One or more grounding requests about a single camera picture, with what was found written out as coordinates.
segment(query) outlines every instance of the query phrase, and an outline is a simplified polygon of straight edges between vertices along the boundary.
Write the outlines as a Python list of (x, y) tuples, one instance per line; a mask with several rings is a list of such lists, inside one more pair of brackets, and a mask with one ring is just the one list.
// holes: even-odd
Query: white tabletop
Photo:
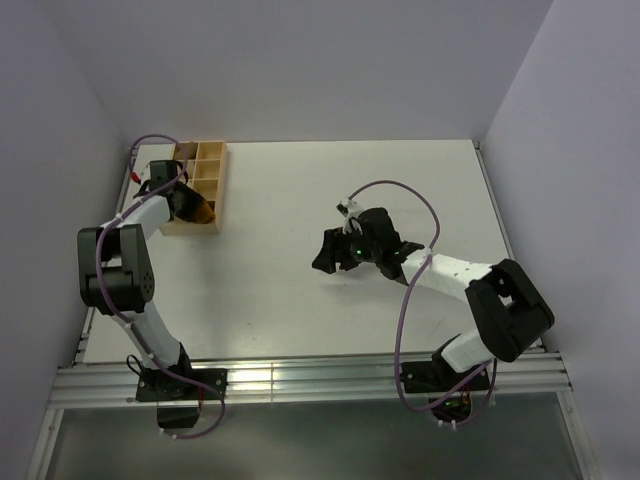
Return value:
[[(508, 253), (469, 140), (229, 144), (220, 235), (148, 242), (155, 303), (192, 359), (389, 353), (405, 287), (375, 266), (327, 275), (311, 269), (322, 233), (342, 224), (335, 205), (377, 179), (406, 182), (442, 222), (436, 250), (477, 262)], [(143, 146), (137, 170), (169, 158)], [(357, 198), (389, 211), (403, 240), (428, 243), (434, 224), (411, 194), (378, 186)], [(432, 351), (473, 325), (468, 306), (416, 289), (404, 351)], [(85, 362), (121, 362), (133, 345), (94, 314)]]

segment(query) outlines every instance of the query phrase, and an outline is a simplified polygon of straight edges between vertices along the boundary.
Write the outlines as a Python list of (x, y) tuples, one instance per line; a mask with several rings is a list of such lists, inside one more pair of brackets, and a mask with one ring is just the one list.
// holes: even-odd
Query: gray wall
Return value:
[(640, 4), (556, 0), (485, 159), (607, 478), (640, 476)]
[(0, 476), (22, 478), (84, 320), (75, 233), (105, 220), (121, 143), (41, 6), (0, 15)]
[(42, 0), (110, 117), (225, 140), (483, 138), (551, 0)]

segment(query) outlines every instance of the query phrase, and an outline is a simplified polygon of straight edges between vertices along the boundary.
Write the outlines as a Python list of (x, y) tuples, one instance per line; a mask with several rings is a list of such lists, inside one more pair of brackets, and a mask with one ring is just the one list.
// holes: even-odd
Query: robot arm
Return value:
[[(177, 176), (173, 160), (151, 162), (149, 169), (151, 180), (147, 186), (152, 191)], [(106, 233), (107, 224), (78, 232), (80, 295), (88, 307), (111, 316), (140, 353), (141, 371), (136, 372), (140, 376), (136, 393), (139, 402), (221, 399), (226, 386), (224, 369), (192, 369), (185, 349), (169, 333), (153, 302), (155, 278), (146, 241), (174, 217), (208, 223), (213, 221), (214, 214), (200, 194), (174, 182), (162, 196), (147, 199)], [(107, 262), (102, 268), (104, 286), (113, 306), (127, 321), (114, 314), (100, 289), (96, 251), (101, 235), (104, 236), (101, 258)], [(201, 389), (206, 386), (207, 391), (198, 391), (196, 385)], [(165, 429), (190, 428), (198, 416), (199, 408), (158, 408), (158, 425)]]
[[(103, 268), (104, 277), (118, 309), (135, 323), (147, 346), (163, 365), (174, 366), (180, 357), (180, 343), (169, 333), (153, 303), (155, 279), (146, 240), (160, 225), (171, 219), (166, 197), (154, 197), (114, 229), (103, 247), (103, 259), (111, 263)], [(102, 297), (95, 273), (96, 240), (103, 226), (85, 228), (78, 233), (80, 295), (87, 306), (97, 307), (103, 315), (112, 315)], [(112, 318), (125, 330), (142, 358), (145, 368), (157, 369), (129, 325)]]
[(349, 199), (337, 208), (345, 225), (324, 232), (313, 268), (335, 273), (336, 266), (351, 270), (374, 263), (385, 277), (407, 285), (431, 256), (416, 285), (469, 305), (475, 327), (434, 354), (434, 363), (446, 364), (442, 375), (450, 369), (449, 376), (456, 377), (494, 357), (513, 362), (553, 326), (551, 310), (517, 262), (489, 265), (434, 254), (424, 245), (402, 241), (384, 208), (364, 210)]

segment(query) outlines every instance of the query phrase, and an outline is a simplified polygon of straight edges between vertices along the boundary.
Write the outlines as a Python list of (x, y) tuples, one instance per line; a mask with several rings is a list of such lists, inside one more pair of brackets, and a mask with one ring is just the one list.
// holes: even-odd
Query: metal bracket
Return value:
[[(411, 393), (437, 393), (451, 389), (463, 380), (470, 372), (449, 373), (443, 379), (434, 368), (434, 362), (404, 362), (400, 378), (404, 383), (404, 391)], [(489, 390), (489, 376), (485, 368), (480, 375), (475, 376), (468, 384), (473, 392)]]
[[(227, 389), (227, 369), (226, 368), (199, 368), (192, 371), (191, 379), (196, 382), (204, 383), (217, 390), (224, 398)], [(175, 402), (175, 401), (190, 401), (190, 400), (218, 400), (213, 393), (200, 390), (196, 387), (185, 390), (180, 398), (172, 396), (170, 392), (164, 392), (153, 388), (148, 383), (140, 380), (138, 382), (138, 389), (136, 390), (136, 402)]]

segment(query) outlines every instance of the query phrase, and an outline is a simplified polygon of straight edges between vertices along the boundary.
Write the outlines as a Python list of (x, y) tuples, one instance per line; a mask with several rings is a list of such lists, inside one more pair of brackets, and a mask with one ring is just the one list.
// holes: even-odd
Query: purple cable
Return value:
[(164, 373), (165, 375), (167, 375), (167, 376), (169, 376), (169, 377), (171, 377), (171, 378), (173, 378), (175, 380), (187, 383), (189, 385), (193, 385), (193, 386), (198, 387), (198, 388), (202, 388), (202, 389), (212, 393), (213, 395), (215, 395), (218, 398), (218, 400), (220, 400), (220, 413), (218, 415), (217, 420), (213, 423), (213, 425), (211, 425), (208, 428), (202, 430), (201, 432), (191, 433), (191, 434), (177, 434), (177, 433), (174, 433), (174, 432), (172, 432), (170, 430), (165, 430), (165, 433), (167, 435), (173, 437), (173, 438), (177, 438), (177, 439), (180, 439), (180, 440), (189, 440), (189, 439), (192, 439), (192, 438), (202, 437), (202, 436), (208, 434), (209, 432), (211, 432), (213, 429), (215, 429), (220, 424), (220, 422), (222, 421), (222, 417), (224, 417), (224, 413), (225, 413), (225, 410), (226, 410), (226, 406), (225, 406), (225, 403), (224, 403), (224, 398), (222, 397), (220, 392), (218, 392), (215, 388), (210, 387), (209, 385), (206, 385), (204, 383), (201, 383), (201, 382), (192, 380), (190, 378), (183, 377), (181, 375), (173, 373), (170, 370), (168, 370), (164, 365), (162, 365), (162, 363), (156, 358), (156, 356), (153, 354), (153, 352), (149, 348), (149, 345), (145, 341), (144, 337), (142, 335), (140, 335), (140, 332), (138, 332), (138, 329), (136, 328), (136, 326), (133, 323), (133, 321), (129, 317), (127, 317), (124, 313), (122, 313), (115, 306), (115, 304), (113, 303), (113, 300), (111, 299), (111, 296), (109, 295), (109, 291), (107, 290), (107, 286), (106, 286), (105, 279), (104, 279), (104, 272), (102, 271), (102, 247), (104, 245), (104, 240), (105, 240), (107, 234), (109, 233), (109, 231), (113, 230), (117, 225), (122, 223), (123, 220), (125, 220), (135, 210), (137, 210), (139, 207), (141, 207), (150, 198), (154, 197), (155, 195), (157, 195), (159, 193), (162, 193), (162, 192), (168, 190), (173, 185), (175, 185), (178, 181), (180, 181), (180, 178), (183, 177), (187, 172), (187, 163), (188, 163), (187, 162), (187, 155), (186, 155), (187, 152), (185, 151), (183, 145), (180, 144), (180, 142), (178, 142), (176, 139), (174, 139), (173, 137), (170, 137), (168, 135), (151, 133), (151, 134), (143, 135), (143, 136), (137, 138), (133, 142), (133, 144), (131, 145), (131, 148), (129, 150), (129, 161), (128, 161), (128, 166), (129, 166), (130, 173), (133, 173), (133, 164), (132, 164), (132, 162), (133, 162), (133, 151), (140, 144), (140, 142), (142, 142), (143, 140), (145, 140), (147, 138), (164, 138), (165, 140), (169, 140), (170, 142), (174, 143), (180, 149), (180, 153), (182, 153), (182, 156), (185, 159), (184, 165), (182, 167), (182, 170), (180, 170), (180, 172), (178, 172), (178, 175), (175, 178), (171, 179), (170, 181), (168, 181), (167, 183), (165, 183), (161, 187), (156, 188), (155, 190), (147, 193), (141, 199), (139, 199), (138, 201), (134, 202), (134, 204), (132, 206), (130, 206), (127, 210), (125, 210), (124, 213), (122, 213), (120, 215), (116, 215), (116, 218), (111, 220), (103, 228), (102, 232), (98, 236), (98, 242), (96, 244), (96, 259), (95, 259), (96, 260), (96, 275), (98, 277), (98, 286), (100, 287), (100, 292), (102, 293), (102, 297), (104, 298), (105, 304), (107, 305), (107, 307), (109, 307), (109, 310), (111, 310), (111, 312), (115, 316), (117, 316), (118, 318), (122, 319), (125, 323), (127, 323), (127, 324), (129, 324), (131, 326), (131, 333), (133, 333), (133, 335), (136, 338), (136, 340), (138, 340), (138, 343), (140, 344), (142, 349), (145, 351), (145, 353), (147, 355), (149, 355), (149, 358), (151, 358), (151, 361), (154, 363), (154, 365), (156, 367), (158, 367), (158, 370), (160, 370), (162, 373)]
[[(438, 218), (438, 214), (436, 213), (434, 208), (431, 206), (431, 203), (429, 203), (429, 201), (426, 198), (424, 198), (422, 194), (420, 194), (418, 191), (414, 190), (410, 186), (405, 185), (404, 183), (401, 183), (401, 182), (397, 182), (395, 180), (376, 180), (375, 182), (367, 183), (366, 185), (363, 185), (362, 187), (357, 189), (355, 192), (353, 192), (351, 195), (349, 195), (349, 200), (353, 200), (356, 197), (356, 195), (375, 185), (395, 185), (397, 187), (404, 188), (405, 190), (408, 190), (409, 192), (413, 193), (429, 209), (429, 211), (431, 212), (431, 215), (433, 216), (433, 220), (436, 224), (436, 233), (433, 235), (433, 238), (429, 243), (429, 254), (427, 255), (427, 258), (424, 261), (424, 263), (420, 266), (416, 274), (413, 276), (413, 278), (409, 282), (409, 286), (407, 287), (407, 290), (404, 294), (404, 298), (402, 300), (402, 307), (400, 308), (400, 315), (398, 317), (398, 328), (396, 330), (396, 342), (395, 342), (395, 347), (393, 351), (393, 377), (395, 380), (398, 397), (400, 398), (400, 401), (402, 402), (402, 404), (408, 410), (415, 413), (424, 413), (434, 409), (438, 405), (441, 405), (443, 402), (445, 402), (446, 400), (451, 398), (453, 395), (455, 395), (456, 392), (458, 392), (458, 390), (460, 390), (467, 383), (469, 383), (476, 375), (479, 375), (480, 372), (482, 372), (489, 365), (490, 362), (483, 363), (482, 365), (479, 365), (478, 367), (476, 367), (469, 375), (467, 375), (464, 379), (462, 379), (459, 383), (457, 383), (453, 388), (451, 388), (447, 393), (445, 393), (443, 396), (441, 396), (437, 400), (431, 403), (428, 403), (427, 405), (423, 405), (421, 407), (416, 407), (409, 403), (409, 400), (405, 396), (404, 390), (402, 389), (402, 380), (400, 378), (400, 351), (402, 346), (402, 331), (404, 329), (404, 321), (407, 315), (407, 308), (409, 307), (409, 299), (411, 298), (411, 293), (413, 292), (414, 287), (418, 283), (418, 279), (420, 278), (420, 276), (431, 264), (431, 260), (433, 258), (433, 252), (431, 250), (433, 249), (434, 245), (438, 241), (438, 238), (440, 237), (440, 230), (441, 230), (440, 219)], [(490, 389), (487, 393), (487, 396), (485, 397), (485, 401), (481, 405), (478, 412), (484, 410), (484, 408), (486, 407), (486, 403), (488, 402), (488, 399), (491, 397), (491, 394), (493, 393), (493, 385), (495, 384), (496, 366), (497, 366), (497, 361), (494, 360), (492, 385), (490, 385)], [(457, 425), (464, 425), (465, 423), (468, 423), (471, 419), (475, 417), (476, 417), (475, 414), (471, 415), (469, 418), (467, 418), (463, 422), (460, 422)]]

